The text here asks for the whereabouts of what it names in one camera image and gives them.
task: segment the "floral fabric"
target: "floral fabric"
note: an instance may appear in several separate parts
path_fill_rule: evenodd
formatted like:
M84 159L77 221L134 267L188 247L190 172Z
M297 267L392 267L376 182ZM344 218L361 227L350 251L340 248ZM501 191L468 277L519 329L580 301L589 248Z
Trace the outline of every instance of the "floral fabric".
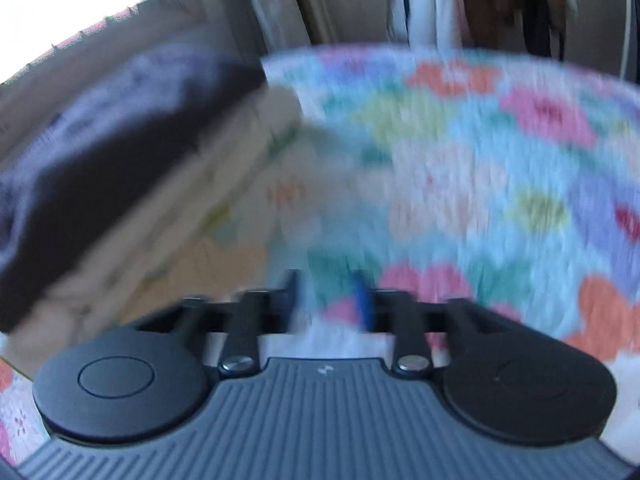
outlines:
M355 270L423 301L474 298L606 362L625 392L608 442L640 460L626 423L640 377L640 93L482 51L321 48L265 69L306 123L130 317L171 296L277 286L287 269L303 271L302 307L354 324Z

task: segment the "purple flower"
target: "purple flower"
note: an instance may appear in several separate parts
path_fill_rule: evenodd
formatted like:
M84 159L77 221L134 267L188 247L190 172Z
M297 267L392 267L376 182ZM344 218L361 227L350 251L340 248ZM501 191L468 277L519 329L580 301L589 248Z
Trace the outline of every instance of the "purple flower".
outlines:
M330 82L350 83L362 80L379 80L396 73L396 65L389 57L366 53L349 53L319 56L324 75Z
M609 257L611 281L635 298L640 288L640 189L583 173L567 199L585 243Z

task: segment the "pink garment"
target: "pink garment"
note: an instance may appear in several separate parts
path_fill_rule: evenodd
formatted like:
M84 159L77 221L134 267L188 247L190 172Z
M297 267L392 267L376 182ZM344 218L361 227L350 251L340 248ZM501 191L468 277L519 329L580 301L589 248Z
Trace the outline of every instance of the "pink garment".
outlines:
M456 0L458 3L458 23L460 24L460 36L462 37L463 46L472 45L471 29L469 29L466 20L465 0Z

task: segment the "white logo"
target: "white logo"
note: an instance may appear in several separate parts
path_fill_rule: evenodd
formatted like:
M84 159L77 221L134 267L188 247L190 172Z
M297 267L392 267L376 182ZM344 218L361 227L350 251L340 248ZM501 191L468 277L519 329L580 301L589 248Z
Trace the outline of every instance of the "white logo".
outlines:
M318 367L318 373L324 375L325 377L329 374L329 372L333 372L333 371L334 371L334 367L332 367L331 365L324 365L324 366Z

